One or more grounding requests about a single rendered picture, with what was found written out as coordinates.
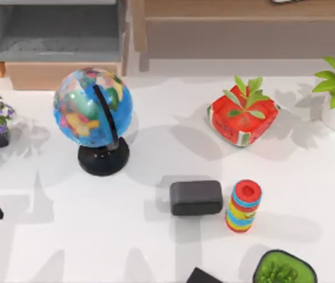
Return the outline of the dark grey rounded box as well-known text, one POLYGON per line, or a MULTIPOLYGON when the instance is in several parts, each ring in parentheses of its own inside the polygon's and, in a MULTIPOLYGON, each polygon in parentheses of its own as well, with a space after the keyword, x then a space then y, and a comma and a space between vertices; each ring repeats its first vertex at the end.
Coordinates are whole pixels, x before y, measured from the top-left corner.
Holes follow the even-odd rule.
POLYGON ((217 180, 180 181, 170 186, 170 211, 174 216, 214 215, 222 208, 222 187, 217 180))

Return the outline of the red watermelon plant pot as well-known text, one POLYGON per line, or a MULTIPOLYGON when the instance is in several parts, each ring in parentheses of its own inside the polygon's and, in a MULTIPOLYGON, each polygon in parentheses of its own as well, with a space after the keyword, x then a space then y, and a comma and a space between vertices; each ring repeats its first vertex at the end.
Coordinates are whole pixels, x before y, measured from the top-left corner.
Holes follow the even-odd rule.
POLYGON ((210 126, 229 143, 247 147, 273 124, 280 111, 273 99, 263 93, 262 77, 245 83, 234 77, 235 85, 207 107, 210 126))

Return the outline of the globe on black stand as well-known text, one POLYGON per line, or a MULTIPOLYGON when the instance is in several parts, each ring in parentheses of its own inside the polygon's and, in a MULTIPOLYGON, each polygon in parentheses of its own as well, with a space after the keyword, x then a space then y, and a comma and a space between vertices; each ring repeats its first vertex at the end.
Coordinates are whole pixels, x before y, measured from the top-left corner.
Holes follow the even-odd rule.
POLYGON ((54 93, 53 112, 62 133, 79 145, 79 165, 87 173, 109 176, 127 164, 123 134, 132 121, 133 101, 117 75, 93 67, 73 71, 54 93))

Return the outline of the stack of coloured rings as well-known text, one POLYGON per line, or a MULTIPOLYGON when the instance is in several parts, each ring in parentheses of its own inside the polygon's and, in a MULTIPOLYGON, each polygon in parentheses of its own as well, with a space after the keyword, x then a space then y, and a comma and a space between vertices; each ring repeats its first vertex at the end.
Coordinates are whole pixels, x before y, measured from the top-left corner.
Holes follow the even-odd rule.
POLYGON ((228 228, 237 233, 247 232, 253 224, 261 197, 261 187, 255 181, 243 179, 237 182, 225 215, 228 228))

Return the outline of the wooden open shelf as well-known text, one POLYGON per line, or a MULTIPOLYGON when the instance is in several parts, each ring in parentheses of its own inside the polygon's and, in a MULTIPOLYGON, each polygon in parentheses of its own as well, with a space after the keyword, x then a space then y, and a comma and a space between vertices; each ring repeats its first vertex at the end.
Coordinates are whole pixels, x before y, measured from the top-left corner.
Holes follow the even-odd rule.
POLYGON ((335 0, 129 0, 153 73, 308 73, 335 55, 335 0))

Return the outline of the black flat object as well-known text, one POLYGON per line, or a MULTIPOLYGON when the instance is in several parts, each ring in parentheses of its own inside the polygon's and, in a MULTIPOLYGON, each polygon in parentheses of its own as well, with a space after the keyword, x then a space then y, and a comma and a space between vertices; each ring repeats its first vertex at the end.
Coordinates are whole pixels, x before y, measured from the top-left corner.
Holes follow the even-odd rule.
POLYGON ((216 277, 208 274, 202 269, 195 267, 188 277, 186 283, 223 283, 216 277))

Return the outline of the pale wooden drawer front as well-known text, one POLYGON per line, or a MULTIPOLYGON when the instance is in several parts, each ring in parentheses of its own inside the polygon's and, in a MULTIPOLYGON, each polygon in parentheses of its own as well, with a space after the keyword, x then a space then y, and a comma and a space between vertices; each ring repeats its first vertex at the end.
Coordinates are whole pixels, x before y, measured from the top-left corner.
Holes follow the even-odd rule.
POLYGON ((94 67, 122 76, 124 65, 123 61, 6 62, 5 68, 14 90, 56 90, 61 81, 73 71, 94 67))

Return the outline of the green succulent black pot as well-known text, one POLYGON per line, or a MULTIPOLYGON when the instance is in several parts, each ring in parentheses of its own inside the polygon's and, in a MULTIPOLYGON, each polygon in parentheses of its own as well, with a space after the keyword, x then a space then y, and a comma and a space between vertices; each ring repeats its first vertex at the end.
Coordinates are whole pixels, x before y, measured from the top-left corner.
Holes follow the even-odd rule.
POLYGON ((313 267, 281 249, 272 249, 260 258, 252 283, 318 283, 313 267))

